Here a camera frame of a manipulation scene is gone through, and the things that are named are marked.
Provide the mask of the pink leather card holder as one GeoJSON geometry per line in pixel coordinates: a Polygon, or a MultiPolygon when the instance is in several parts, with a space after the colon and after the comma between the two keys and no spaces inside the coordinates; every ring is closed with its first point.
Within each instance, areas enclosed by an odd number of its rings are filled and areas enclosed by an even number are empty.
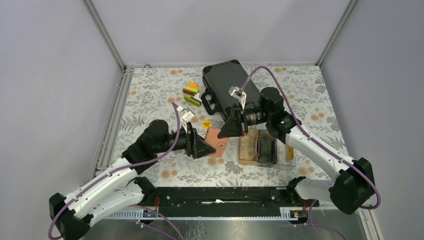
{"type": "Polygon", "coordinates": [[[225,149],[230,140],[229,137],[226,138],[218,138],[218,134],[221,132],[220,129],[209,127],[206,131],[206,135],[204,141],[210,146],[215,148],[215,153],[209,154],[209,157],[212,158],[221,158],[225,152],[225,149]]]}

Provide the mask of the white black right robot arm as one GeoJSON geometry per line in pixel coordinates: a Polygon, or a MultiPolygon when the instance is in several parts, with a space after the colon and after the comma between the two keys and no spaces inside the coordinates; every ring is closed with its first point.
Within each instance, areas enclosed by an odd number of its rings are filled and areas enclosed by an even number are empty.
{"type": "Polygon", "coordinates": [[[295,117],[289,103],[275,87],[261,90],[258,105],[242,108],[233,104],[217,135],[219,139],[244,137],[248,127],[265,124],[270,135],[293,147],[317,164],[330,177],[329,181],[306,177],[293,179],[294,188],[287,191],[287,201],[293,206],[305,200],[333,203],[340,211],[351,215],[357,209],[375,210],[382,197],[378,191],[372,164],[365,158],[354,159],[341,154],[311,133],[295,117]]]}

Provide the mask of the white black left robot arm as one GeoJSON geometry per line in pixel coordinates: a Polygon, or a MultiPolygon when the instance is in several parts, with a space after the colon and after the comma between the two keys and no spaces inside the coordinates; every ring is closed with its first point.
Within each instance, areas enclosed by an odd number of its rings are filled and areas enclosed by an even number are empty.
{"type": "Polygon", "coordinates": [[[60,238],[79,240],[96,222],[115,211],[138,203],[152,204],[154,190],[141,187],[135,179],[169,152],[184,150],[193,159],[216,152],[190,122],[178,128],[171,134],[166,121],[152,121],[103,173],[66,195],[52,195],[48,201],[52,219],[49,230],[56,227],[60,238]]]}

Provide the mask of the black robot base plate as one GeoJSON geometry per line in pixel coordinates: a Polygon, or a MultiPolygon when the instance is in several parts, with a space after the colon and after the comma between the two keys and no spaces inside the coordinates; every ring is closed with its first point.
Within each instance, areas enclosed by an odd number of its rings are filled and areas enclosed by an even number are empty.
{"type": "Polygon", "coordinates": [[[133,182],[144,195],[140,205],[166,217],[279,217],[281,208],[320,205],[292,187],[156,187],[146,177],[133,182]]]}

